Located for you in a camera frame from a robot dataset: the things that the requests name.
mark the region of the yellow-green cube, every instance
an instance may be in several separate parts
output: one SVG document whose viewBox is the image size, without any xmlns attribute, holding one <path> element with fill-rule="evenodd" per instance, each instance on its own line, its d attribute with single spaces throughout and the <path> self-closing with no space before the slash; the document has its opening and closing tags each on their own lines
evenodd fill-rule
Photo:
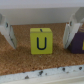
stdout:
<svg viewBox="0 0 84 84">
<path fill-rule="evenodd" d="M 53 34 L 50 28 L 31 28 L 31 54 L 52 54 Z"/>
</svg>

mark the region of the purple block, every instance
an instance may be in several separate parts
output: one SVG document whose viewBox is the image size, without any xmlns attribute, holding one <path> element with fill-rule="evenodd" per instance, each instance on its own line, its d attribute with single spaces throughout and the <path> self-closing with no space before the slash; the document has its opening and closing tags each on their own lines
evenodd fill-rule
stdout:
<svg viewBox="0 0 84 84">
<path fill-rule="evenodd" d="M 71 53 L 74 54 L 84 53 L 84 50 L 82 49 L 83 41 L 84 41 L 84 32 L 76 33 L 68 49 L 71 51 Z"/>
</svg>

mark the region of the cork board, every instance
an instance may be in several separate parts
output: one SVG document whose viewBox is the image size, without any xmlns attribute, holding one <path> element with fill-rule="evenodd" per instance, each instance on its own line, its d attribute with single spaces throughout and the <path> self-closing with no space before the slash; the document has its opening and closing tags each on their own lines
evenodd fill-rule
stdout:
<svg viewBox="0 0 84 84">
<path fill-rule="evenodd" d="M 30 28 L 45 27 L 53 32 L 53 54 L 31 55 Z M 84 64 L 84 54 L 72 54 L 63 48 L 65 23 L 15 25 L 13 28 L 17 38 L 16 50 L 0 34 L 0 75 Z"/>
</svg>

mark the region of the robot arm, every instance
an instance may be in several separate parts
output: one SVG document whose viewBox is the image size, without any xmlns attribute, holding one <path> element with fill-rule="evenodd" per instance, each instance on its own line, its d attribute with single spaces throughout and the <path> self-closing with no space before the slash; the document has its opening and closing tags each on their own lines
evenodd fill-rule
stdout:
<svg viewBox="0 0 84 84">
<path fill-rule="evenodd" d="M 75 14 L 71 16 L 69 24 L 66 24 L 63 36 L 63 46 L 65 49 L 68 48 L 75 36 L 75 33 L 77 33 L 78 29 L 83 25 L 83 22 L 84 7 L 81 7 Z"/>
<path fill-rule="evenodd" d="M 8 43 L 16 49 L 16 38 L 13 32 L 12 26 L 9 24 L 9 22 L 6 20 L 4 16 L 0 14 L 0 32 L 2 35 L 4 35 L 5 39 L 8 41 Z"/>
</svg>

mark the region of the brown surface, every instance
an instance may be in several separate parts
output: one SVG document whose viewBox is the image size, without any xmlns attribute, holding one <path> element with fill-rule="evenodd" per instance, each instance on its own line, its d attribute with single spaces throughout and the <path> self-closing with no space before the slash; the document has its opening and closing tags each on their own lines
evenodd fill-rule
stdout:
<svg viewBox="0 0 84 84">
<path fill-rule="evenodd" d="M 53 54 L 31 55 L 30 28 L 33 27 L 51 28 Z M 84 54 L 71 54 L 63 49 L 65 24 L 20 25 L 13 28 L 18 43 L 16 50 L 0 35 L 0 75 L 84 64 Z"/>
</svg>

